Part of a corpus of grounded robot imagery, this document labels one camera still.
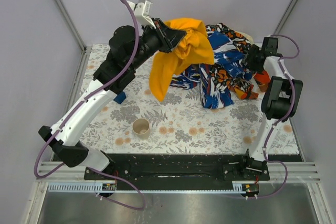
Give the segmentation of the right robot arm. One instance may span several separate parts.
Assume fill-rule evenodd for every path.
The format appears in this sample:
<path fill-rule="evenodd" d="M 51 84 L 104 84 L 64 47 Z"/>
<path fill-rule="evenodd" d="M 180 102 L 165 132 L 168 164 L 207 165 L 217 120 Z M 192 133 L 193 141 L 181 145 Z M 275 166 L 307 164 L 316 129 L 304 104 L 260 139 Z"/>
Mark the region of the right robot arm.
<path fill-rule="evenodd" d="M 266 71 L 270 77 L 261 103 L 261 126 L 254 143 L 238 163 L 238 174 L 244 179 L 268 173 L 268 145 L 273 142 L 278 125 L 295 115 L 303 88 L 303 82 L 296 80 L 284 64 L 285 59 L 293 57 L 284 57 L 278 52 L 278 37 L 289 39 L 296 46 L 296 56 L 299 55 L 299 47 L 293 39 L 275 34 L 265 37 L 261 47 L 252 45 L 243 59 L 249 70 Z"/>

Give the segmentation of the yellow orange cloth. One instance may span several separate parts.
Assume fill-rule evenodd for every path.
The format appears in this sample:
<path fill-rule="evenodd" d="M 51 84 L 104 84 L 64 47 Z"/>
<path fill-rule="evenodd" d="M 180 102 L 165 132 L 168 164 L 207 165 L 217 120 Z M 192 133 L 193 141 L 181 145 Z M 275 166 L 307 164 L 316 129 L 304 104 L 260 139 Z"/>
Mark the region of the yellow orange cloth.
<path fill-rule="evenodd" d="M 172 52 L 157 52 L 154 56 L 149 87 L 159 102 L 164 100 L 174 75 L 179 75 L 192 64 L 213 65 L 215 62 L 203 21 L 178 18 L 164 23 L 169 28 L 185 31 L 186 36 Z"/>

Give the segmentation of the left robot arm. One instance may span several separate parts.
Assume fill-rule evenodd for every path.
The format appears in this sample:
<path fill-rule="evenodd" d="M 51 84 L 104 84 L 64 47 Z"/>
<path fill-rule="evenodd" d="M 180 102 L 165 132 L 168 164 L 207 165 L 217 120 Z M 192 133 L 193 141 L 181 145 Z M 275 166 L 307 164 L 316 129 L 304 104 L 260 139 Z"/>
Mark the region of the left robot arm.
<path fill-rule="evenodd" d="M 171 28 L 159 18 L 142 29 L 142 35 L 136 27 L 129 25 L 116 29 L 109 40 L 106 60 L 95 71 L 81 97 L 57 123 L 42 126 L 38 131 L 69 168 L 80 165 L 103 171 L 110 165 L 106 154 L 80 142 L 81 135 L 109 102 L 122 103 L 125 99 L 123 90 L 135 78 L 138 67 L 157 51 L 173 51 L 186 36 L 186 31 Z"/>

